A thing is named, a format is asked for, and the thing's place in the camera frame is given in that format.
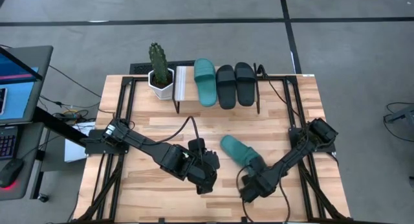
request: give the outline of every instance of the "teal slipper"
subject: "teal slipper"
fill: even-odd
[[[249,165],[250,160],[255,157],[260,157],[260,154],[253,150],[253,148],[246,146],[230,135],[226,135],[221,139],[220,146],[240,167]],[[253,175],[253,170],[250,167],[248,168],[248,172],[249,175]]]
[[[199,100],[204,107],[213,106],[217,102],[215,89],[215,69],[211,61],[198,59],[194,63],[194,81],[199,90]]]

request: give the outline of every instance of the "white pot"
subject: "white pot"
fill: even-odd
[[[167,85],[166,87],[162,88],[162,89],[151,85],[151,81],[152,81],[153,76],[154,76],[154,71],[151,71],[151,72],[148,73],[148,85],[150,86],[150,88],[152,88],[154,93],[161,100],[171,100],[173,98],[174,70],[172,70],[172,69],[168,69],[168,70],[173,75],[173,82],[171,84]]]

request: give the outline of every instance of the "table leg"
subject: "table leg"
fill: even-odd
[[[33,114],[33,122],[42,122],[47,128],[56,133],[60,134],[62,137],[69,139],[80,146],[85,147],[85,144],[80,141],[80,139],[87,138],[87,136],[80,131],[70,127],[63,121],[53,117],[48,112],[43,109],[36,107]]]

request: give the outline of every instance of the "keyboard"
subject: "keyboard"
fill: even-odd
[[[17,152],[17,126],[0,127],[0,160],[13,159]]]

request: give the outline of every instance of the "monitor screen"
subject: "monitor screen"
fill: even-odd
[[[0,84],[34,82],[36,75],[38,74],[29,66],[2,50],[0,54]]]

